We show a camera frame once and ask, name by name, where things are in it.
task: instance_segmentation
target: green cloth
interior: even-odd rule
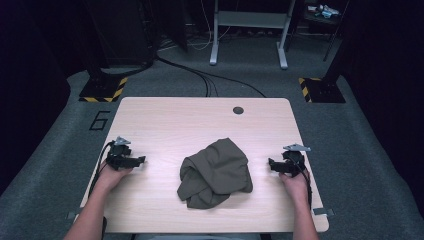
[[[236,191],[250,193],[252,179],[246,155],[229,138],[186,157],[181,165],[178,196],[188,208],[209,209]]]

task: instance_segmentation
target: table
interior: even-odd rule
[[[215,0],[213,45],[210,58],[210,65],[216,65],[218,59],[218,27],[219,26],[238,26],[238,27],[261,27],[283,29],[280,42],[277,42],[278,57],[280,67],[287,69],[287,59],[284,52],[284,42],[289,30],[293,8],[296,0],[290,0],[290,6],[287,13],[257,13],[257,12],[235,12],[220,11],[218,0]]]
[[[243,113],[234,113],[235,107],[241,107]],[[278,174],[268,165],[268,158],[282,160],[283,146],[302,145],[288,100],[127,97],[120,103],[105,144],[117,136],[131,141],[131,157],[146,156],[146,163],[110,193],[105,208],[106,232],[293,231],[292,202]],[[177,195],[183,159],[227,137],[249,160],[252,193],[233,193],[212,209],[188,209]],[[311,172],[312,208],[322,208],[304,155]],[[313,220],[317,231],[328,229],[326,216],[313,216]]]

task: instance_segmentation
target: yellow and black hazard tape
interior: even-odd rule
[[[116,102],[119,99],[119,96],[124,90],[125,83],[127,83],[128,78],[124,78],[119,82],[119,85],[111,97],[80,97],[79,101],[81,102]]]
[[[310,92],[308,90],[308,87],[306,86],[306,79],[314,80],[314,81],[321,81],[321,78],[299,78],[300,87],[302,89],[302,94],[303,94],[303,97],[305,98],[305,101],[306,102],[312,102]]]

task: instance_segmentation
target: hole in table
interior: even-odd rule
[[[244,112],[244,109],[242,107],[235,107],[233,108],[233,112],[237,115],[240,115]]]

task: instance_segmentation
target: black cable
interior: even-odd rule
[[[306,183],[307,183],[307,185],[306,185],[306,187],[307,187],[307,191],[308,191],[308,202],[309,202],[309,208],[312,208],[312,188],[311,188],[311,178],[310,177],[307,177],[306,175],[305,175],[305,173],[302,171],[302,168],[299,166],[299,164],[296,162],[296,161],[293,161],[293,160],[291,160],[292,162],[293,162],[293,164],[297,167],[297,169],[299,169],[299,172],[303,175],[303,177],[305,178],[305,180],[306,180]]]
[[[158,50],[170,48],[170,47],[176,47],[177,45],[170,39],[163,39],[162,42],[159,44]]]
[[[106,148],[107,148],[107,147],[110,147],[112,144],[113,144],[113,142],[109,142],[108,144],[106,144],[106,146],[104,146],[104,147],[103,147],[102,152],[101,152],[101,154],[100,154],[100,156],[99,156],[99,159],[97,160],[96,173],[94,174],[93,181],[91,181],[90,190],[88,191],[88,197],[90,197],[91,192],[92,192],[92,191],[93,191],[93,189],[94,189],[94,185],[96,185],[96,182],[97,182],[97,180],[99,179],[100,172],[101,172],[101,171],[103,170],[103,168],[106,166],[106,165],[105,165],[105,166],[103,166],[103,168],[102,168],[102,169],[100,169],[100,163],[101,163],[101,161],[102,161],[102,159],[103,159],[103,154],[105,153]]]
[[[227,78],[227,77],[222,77],[222,76],[211,74],[211,73],[207,73],[207,72],[203,72],[203,71],[196,70],[196,69],[193,69],[193,68],[189,68],[189,67],[186,67],[186,66],[183,66],[183,65],[179,65],[179,64],[170,62],[168,60],[165,60],[165,59],[163,59],[163,58],[161,58],[157,55],[156,55],[156,59],[163,62],[163,63],[166,63],[168,65],[187,70],[189,72],[192,72],[192,73],[200,76],[205,81],[206,85],[208,85],[208,83],[207,83],[208,81],[211,82],[214,85],[215,92],[216,92],[217,95],[218,95],[218,92],[217,92],[215,83],[210,78],[207,78],[206,76],[203,76],[202,74],[209,75],[209,76],[216,77],[216,78],[221,78],[221,79],[228,80],[228,81],[231,81],[231,82],[237,82],[237,83],[240,83],[240,84],[244,84],[244,85],[250,87],[251,89],[253,89],[254,91],[256,91],[257,93],[259,93],[262,97],[266,98],[266,96],[261,91],[259,91],[257,88],[255,88],[254,86],[252,86],[248,83],[245,83],[245,82],[242,82],[242,81],[239,81],[239,80],[235,80],[235,79],[231,79],[231,78]]]
[[[213,87],[215,88],[215,93],[218,96],[218,90],[216,89],[216,85],[212,81],[212,79],[208,78],[207,76],[203,76],[197,70],[191,69],[189,67],[182,66],[182,65],[179,65],[179,64],[176,64],[176,63],[173,63],[173,62],[170,62],[170,61],[165,60],[165,59],[160,58],[160,57],[156,57],[156,59],[159,60],[159,61],[161,61],[161,62],[163,62],[163,63],[166,63],[168,65],[171,65],[173,67],[181,68],[181,69],[184,69],[184,70],[187,70],[187,71],[189,71],[191,73],[196,74],[197,76],[201,77],[203,79],[203,82],[205,83],[205,87],[206,87],[206,95],[205,95],[205,97],[210,97],[211,96],[211,90],[210,90],[211,87],[210,87],[210,85],[213,85]]]
[[[145,64],[142,64],[139,69],[130,70],[124,73],[105,73],[105,74],[109,76],[117,77],[117,78],[126,78],[128,76],[140,73],[150,68],[152,65],[153,65],[153,61],[149,61],[149,62],[146,62]]]

